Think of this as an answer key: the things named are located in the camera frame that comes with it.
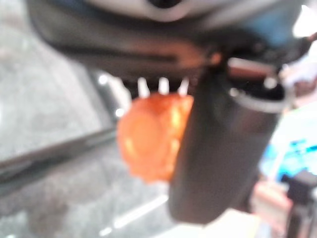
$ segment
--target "black cylindrical pipe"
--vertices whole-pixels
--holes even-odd
[[[280,84],[202,77],[170,185],[175,219],[206,224],[244,199],[287,101]]]

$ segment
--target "blurry background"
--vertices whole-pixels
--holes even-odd
[[[303,12],[298,36],[310,34],[315,17]],[[287,85],[314,81],[314,49],[285,66]],[[272,180],[317,173],[316,99],[314,89],[283,116],[261,163]],[[120,80],[42,43],[23,0],[0,0],[0,238],[271,236],[259,218],[233,210],[206,227],[172,221],[167,185],[131,177],[120,157],[115,122],[129,104]]]

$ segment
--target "gray floor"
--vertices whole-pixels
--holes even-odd
[[[3,196],[0,237],[149,238],[173,226],[166,207],[158,205],[140,218],[135,209],[165,194],[164,184],[145,185],[132,178],[110,142]],[[132,219],[114,228],[133,211]]]
[[[113,126],[84,73],[34,36],[23,1],[0,0],[0,161]]]

